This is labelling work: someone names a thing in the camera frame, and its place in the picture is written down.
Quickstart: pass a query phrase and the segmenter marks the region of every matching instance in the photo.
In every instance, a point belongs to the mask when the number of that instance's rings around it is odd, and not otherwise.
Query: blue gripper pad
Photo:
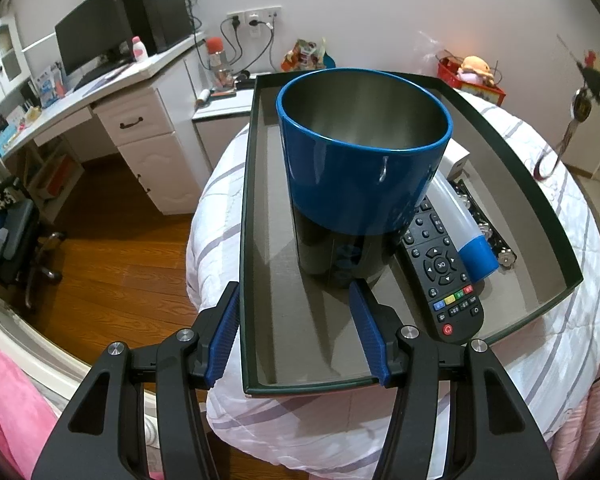
[[[212,388],[216,381],[224,375],[235,335],[240,326],[238,306],[240,304],[240,287],[236,286],[229,300],[216,333],[209,343],[209,361],[205,372],[205,383]]]
[[[387,365],[386,344],[374,317],[369,310],[369,305],[360,289],[362,285],[358,281],[349,285],[349,308],[351,317],[356,324],[358,337],[365,351],[366,362],[373,377],[378,378],[382,386],[387,386],[391,380],[391,372]]]

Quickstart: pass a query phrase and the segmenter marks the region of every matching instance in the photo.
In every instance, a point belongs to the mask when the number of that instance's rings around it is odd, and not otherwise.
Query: red basket
[[[451,88],[469,92],[498,106],[502,104],[506,94],[500,88],[497,86],[475,85],[462,81],[456,75],[459,68],[460,63],[458,63],[458,58],[454,56],[443,57],[438,60],[438,77],[451,86]]]

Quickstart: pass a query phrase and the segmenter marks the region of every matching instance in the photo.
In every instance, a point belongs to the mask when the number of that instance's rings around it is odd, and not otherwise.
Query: office chair
[[[26,284],[25,304],[33,310],[31,296],[36,276],[42,274],[53,284],[62,280],[62,273],[46,268],[43,261],[45,254],[55,249],[66,234],[53,232],[39,244],[42,226],[38,208],[18,177],[10,176],[0,183],[1,191],[9,188],[21,192],[25,199],[0,211],[0,284]]]

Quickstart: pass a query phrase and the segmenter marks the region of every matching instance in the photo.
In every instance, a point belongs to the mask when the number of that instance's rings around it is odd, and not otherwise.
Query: white tube with blue cap
[[[498,261],[488,241],[451,184],[439,171],[429,185],[427,198],[456,246],[471,281],[479,282],[495,271]]]

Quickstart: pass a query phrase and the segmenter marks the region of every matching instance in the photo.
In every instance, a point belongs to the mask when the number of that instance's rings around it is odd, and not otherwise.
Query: cup rim
[[[375,146],[363,146],[362,144],[353,144],[352,142],[345,142],[344,140],[331,139],[331,137],[327,137],[327,136],[324,136],[317,132],[314,132],[313,130],[310,130],[309,128],[307,128],[305,126],[302,126],[302,124],[299,124],[298,122],[293,120],[291,117],[289,117],[289,115],[286,113],[285,109],[282,106],[282,98],[283,98],[286,90],[294,83],[296,83],[306,77],[311,77],[312,75],[322,73],[322,72],[368,72],[368,73],[378,74],[378,75],[381,75],[384,77],[391,77],[391,78],[397,79],[401,82],[408,83],[408,84],[412,85],[413,87],[415,87],[415,89],[426,94],[429,98],[431,98],[436,103],[436,105],[440,108],[440,110],[446,117],[446,122],[448,124],[448,128],[446,129],[445,134],[442,137],[440,137],[436,142],[432,142],[431,144],[426,144],[424,146],[417,146],[416,148],[377,148]],[[302,74],[301,76],[298,76],[298,77],[292,79],[291,81],[289,81],[287,84],[285,84],[282,87],[282,89],[278,93],[278,97],[276,97],[276,111],[278,112],[279,118],[284,118],[286,121],[288,121],[293,126],[295,126],[296,128],[298,128],[303,133],[306,133],[309,136],[315,137],[317,139],[323,140],[328,143],[337,144],[339,146],[343,146],[346,148],[356,148],[359,150],[367,150],[367,151],[376,152],[376,153],[418,153],[418,152],[423,152],[425,150],[432,150],[432,149],[438,148],[438,147],[442,146],[443,144],[447,143],[449,141],[449,139],[451,138],[451,133],[454,129],[454,122],[453,122],[453,119],[451,118],[451,113],[449,113],[449,110],[446,109],[445,105],[442,104],[442,101],[440,101],[440,99],[438,99],[435,95],[433,95],[427,89],[425,89],[425,88],[421,87],[420,85],[417,85],[416,83],[409,81],[408,79],[405,79],[403,77],[399,77],[394,74],[389,74],[387,72],[382,72],[380,70],[372,70],[369,68],[354,68],[354,67],[324,68],[321,70],[313,70],[306,74]]]

